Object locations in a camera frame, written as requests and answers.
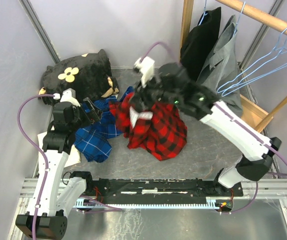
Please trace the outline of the red black plaid shirt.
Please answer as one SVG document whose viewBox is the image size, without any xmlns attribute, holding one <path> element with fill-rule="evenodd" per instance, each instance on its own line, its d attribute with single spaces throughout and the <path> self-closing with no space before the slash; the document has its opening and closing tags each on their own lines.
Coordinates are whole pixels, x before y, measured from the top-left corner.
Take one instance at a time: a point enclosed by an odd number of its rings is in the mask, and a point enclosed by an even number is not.
<svg viewBox="0 0 287 240">
<path fill-rule="evenodd" d="M 168 103 L 155 103 L 151 110 L 138 112 L 130 104 L 134 93 L 121 102 L 109 102 L 116 128 L 128 139 L 129 149 L 142 148 L 157 160 L 176 157 L 187 144 L 187 126 L 179 110 Z"/>
</svg>

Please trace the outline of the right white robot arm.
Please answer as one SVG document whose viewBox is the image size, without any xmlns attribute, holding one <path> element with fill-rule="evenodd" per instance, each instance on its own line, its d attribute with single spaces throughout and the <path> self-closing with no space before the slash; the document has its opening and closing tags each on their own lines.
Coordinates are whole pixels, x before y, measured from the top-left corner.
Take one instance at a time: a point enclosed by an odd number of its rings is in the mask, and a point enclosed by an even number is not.
<svg viewBox="0 0 287 240">
<path fill-rule="evenodd" d="M 213 182 L 213 191 L 220 196 L 245 180 L 257 182 L 268 173 L 281 140 L 268 138 L 254 130 L 226 103 L 205 86 L 191 80 L 184 67 L 167 63 L 155 74 L 155 62 L 138 60 L 134 70 L 141 73 L 130 107 L 130 124 L 135 126 L 146 113 L 138 112 L 158 102 L 174 104 L 180 111 L 215 129 L 241 152 L 236 164 L 222 169 Z"/>
</svg>

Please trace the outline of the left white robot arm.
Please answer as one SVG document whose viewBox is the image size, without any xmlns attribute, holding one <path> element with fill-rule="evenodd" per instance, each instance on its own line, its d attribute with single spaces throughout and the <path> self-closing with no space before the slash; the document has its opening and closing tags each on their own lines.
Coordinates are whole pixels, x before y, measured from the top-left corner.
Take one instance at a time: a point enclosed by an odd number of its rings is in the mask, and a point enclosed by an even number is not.
<svg viewBox="0 0 287 240">
<path fill-rule="evenodd" d="M 102 111 L 89 98 L 79 103 L 75 98 L 62 98 L 52 111 L 42 147 L 34 145 L 41 154 L 39 177 L 26 213 L 16 217 L 15 225 L 34 240 L 61 240 L 67 230 L 68 216 L 77 199 L 94 190 L 88 171 L 76 171 L 62 192 L 62 173 L 76 141 L 77 130 L 99 122 Z"/>
</svg>

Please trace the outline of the blue plaid shirt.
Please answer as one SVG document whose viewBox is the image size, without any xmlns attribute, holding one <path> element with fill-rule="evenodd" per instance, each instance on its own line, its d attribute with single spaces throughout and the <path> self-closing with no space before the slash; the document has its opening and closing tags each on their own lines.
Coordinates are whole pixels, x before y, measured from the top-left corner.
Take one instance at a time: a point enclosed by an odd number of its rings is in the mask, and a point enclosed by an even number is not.
<svg viewBox="0 0 287 240">
<path fill-rule="evenodd" d="M 133 91 L 134 88 L 129 86 L 120 100 L 116 95 L 111 95 L 94 102 L 94 105 L 102 111 L 101 120 L 80 128 L 75 133 L 74 142 L 76 149 L 83 154 L 88 162 L 102 163 L 109 157 L 112 146 L 108 140 L 122 134 L 116 128 L 116 119 L 110 112 L 109 103 L 121 103 Z"/>
</svg>

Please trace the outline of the grey hanging shirt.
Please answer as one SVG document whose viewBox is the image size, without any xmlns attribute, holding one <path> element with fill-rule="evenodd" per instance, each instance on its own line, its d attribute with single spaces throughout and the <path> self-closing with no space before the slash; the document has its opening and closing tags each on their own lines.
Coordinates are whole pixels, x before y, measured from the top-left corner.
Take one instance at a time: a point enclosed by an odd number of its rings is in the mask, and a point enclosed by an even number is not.
<svg viewBox="0 0 287 240">
<path fill-rule="evenodd" d="M 197 83 L 209 88 L 214 93 L 218 88 L 230 87 L 231 82 L 239 73 L 236 60 L 234 34 L 237 18 L 232 15 L 226 23 L 214 47 L 206 57 L 205 63 L 196 80 Z"/>
</svg>

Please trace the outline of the blue hanger under black garment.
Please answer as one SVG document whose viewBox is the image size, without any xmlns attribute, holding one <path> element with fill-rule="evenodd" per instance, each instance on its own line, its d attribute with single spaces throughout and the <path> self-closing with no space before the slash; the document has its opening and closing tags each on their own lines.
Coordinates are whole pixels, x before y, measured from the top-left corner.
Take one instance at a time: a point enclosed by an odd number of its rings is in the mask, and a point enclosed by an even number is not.
<svg viewBox="0 0 287 240">
<path fill-rule="evenodd" d="M 198 26 L 200 26 L 203 23 L 206 15 L 207 15 L 207 0 L 204 1 L 203 13 L 202 13 L 201 18 L 198 22 Z"/>
</svg>

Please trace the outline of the blue hanger under grey shirt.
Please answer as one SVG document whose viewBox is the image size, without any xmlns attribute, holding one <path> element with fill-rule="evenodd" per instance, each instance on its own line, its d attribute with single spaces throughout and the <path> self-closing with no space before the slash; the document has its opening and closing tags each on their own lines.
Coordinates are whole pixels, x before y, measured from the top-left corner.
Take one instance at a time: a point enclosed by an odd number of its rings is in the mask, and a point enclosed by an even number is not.
<svg viewBox="0 0 287 240">
<path fill-rule="evenodd" d="M 241 18 L 241 16 L 242 16 L 242 14 L 243 14 L 245 5 L 246 5 L 246 1 L 244 1 L 243 4 L 242 4 L 241 10 L 240 10 L 240 12 L 239 12 L 239 16 L 238 16 L 238 18 L 237 18 L 237 21 L 236 21 L 236 24 L 235 24 L 235 27 L 234 27 L 233 35 L 235 35 L 235 34 L 237 33 L 237 31 L 238 31 L 238 24 L 239 24 L 239 21 L 240 21 L 240 18 Z"/>
</svg>

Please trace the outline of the black flower-print garment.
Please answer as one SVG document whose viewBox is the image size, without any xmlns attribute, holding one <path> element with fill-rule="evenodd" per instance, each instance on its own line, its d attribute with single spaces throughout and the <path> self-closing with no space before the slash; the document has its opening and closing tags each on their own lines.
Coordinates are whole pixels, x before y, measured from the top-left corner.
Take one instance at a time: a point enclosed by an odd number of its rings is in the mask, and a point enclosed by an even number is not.
<svg viewBox="0 0 287 240">
<path fill-rule="evenodd" d="M 75 91 L 80 103 L 85 98 L 95 102 L 120 92 L 118 81 L 112 75 L 110 59 L 105 50 L 64 59 L 47 66 L 41 77 L 39 95 L 60 94 L 67 89 Z"/>
</svg>

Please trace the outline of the black hanging garment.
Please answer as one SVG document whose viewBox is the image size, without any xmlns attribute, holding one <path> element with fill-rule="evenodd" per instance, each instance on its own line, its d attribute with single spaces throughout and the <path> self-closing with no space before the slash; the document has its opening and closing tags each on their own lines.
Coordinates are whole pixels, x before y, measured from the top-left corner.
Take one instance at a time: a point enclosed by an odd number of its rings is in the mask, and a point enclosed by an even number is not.
<svg viewBox="0 0 287 240">
<path fill-rule="evenodd" d="M 180 63 L 186 68 L 189 77 L 197 80 L 207 56 L 219 37 L 222 8 L 207 10 L 199 23 L 188 34 L 181 49 Z"/>
</svg>

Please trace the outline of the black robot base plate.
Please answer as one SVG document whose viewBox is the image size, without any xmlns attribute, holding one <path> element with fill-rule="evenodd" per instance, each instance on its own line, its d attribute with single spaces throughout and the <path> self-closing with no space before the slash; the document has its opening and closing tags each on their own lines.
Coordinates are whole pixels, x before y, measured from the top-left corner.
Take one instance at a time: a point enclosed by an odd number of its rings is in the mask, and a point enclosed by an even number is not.
<svg viewBox="0 0 287 240">
<path fill-rule="evenodd" d="M 205 204 L 206 198 L 244 195 L 241 183 L 225 188 L 211 180 L 193 179 L 91 179 L 83 194 L 104 204 Z"/>
</svg>

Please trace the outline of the wooden clothes rack frame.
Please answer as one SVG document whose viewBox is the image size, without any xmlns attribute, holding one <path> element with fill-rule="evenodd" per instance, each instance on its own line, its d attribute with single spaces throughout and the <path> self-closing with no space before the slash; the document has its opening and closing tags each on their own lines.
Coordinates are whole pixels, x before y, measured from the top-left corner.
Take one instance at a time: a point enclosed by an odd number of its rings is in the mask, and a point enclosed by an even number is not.
<svg viewBox="0 0 287 240">
<path fill-rule="evenodd" d="M 191 26 L 192 12 L 194 1 L 185 0 L 183 2 L 182 20 L 181 20 L 181 33 L 180 33 L 180 46 L 186 40 Z M 246 5 L 244 15 L 252 18 L 253 20 L 262 23 L 263 25 L 272 28 L 278 32 L 282 32 L 282 27 L 287 27 L 287 22 L 272 16 L 264 11 L 261 11 L 253 6 Z M 271 122 L 273 117 L 279 112 L 284 105 L 287 104 L 287 96 L 270 112 L 263 111 L 259 106 L 250 102 L 243 95 L 241 97 L 241 104 L 245 108 L 242 120 L 253 127 L 257 132 L 261 133 L 265 127 Z"/>
</svg>

